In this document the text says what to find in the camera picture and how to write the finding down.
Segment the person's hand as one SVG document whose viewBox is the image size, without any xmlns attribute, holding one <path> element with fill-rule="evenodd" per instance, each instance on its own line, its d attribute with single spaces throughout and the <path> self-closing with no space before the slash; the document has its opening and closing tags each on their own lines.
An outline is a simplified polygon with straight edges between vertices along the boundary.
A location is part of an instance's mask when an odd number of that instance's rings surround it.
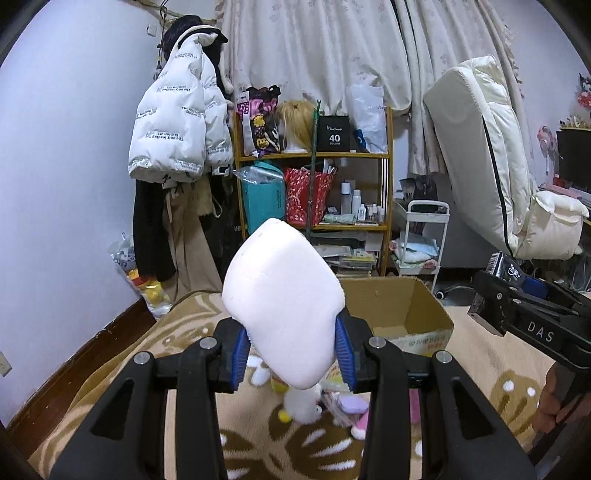
<svg viewBox="0 0 591 480">
<path fill-rule="evenodd" d="M 548 434 L 558 422 L 562 421 L 576 403 L 571 401 L 567 407 L 562 407 L 561 401 L 555 393 L 558 384 L 558 364 L 554 364 L 546 375 L 546 383 L 541 392 L 537 410 L 532 417 L 532 427 L 536 433 Z"/>
</svg>

